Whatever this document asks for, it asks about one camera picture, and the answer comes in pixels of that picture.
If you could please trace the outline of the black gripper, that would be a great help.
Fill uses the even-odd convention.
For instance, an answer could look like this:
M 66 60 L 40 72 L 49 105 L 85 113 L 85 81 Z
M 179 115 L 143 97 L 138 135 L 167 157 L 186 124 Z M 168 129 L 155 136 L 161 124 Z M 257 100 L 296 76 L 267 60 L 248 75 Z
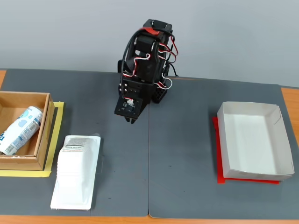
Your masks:
M 132 78 L 124 78 L 120 80 L 118 92 L 118 103 L 124 101 L 125 98 L 129 98 L 134 101 L 138 101 L 139 98 L 142 102 L 149 103 L 154 95 L 154 84 L 136 81 Z M 132 119 L 125 117 L 125 120 L 133 124 L 136 121 L 136 117 L 133 117 Z

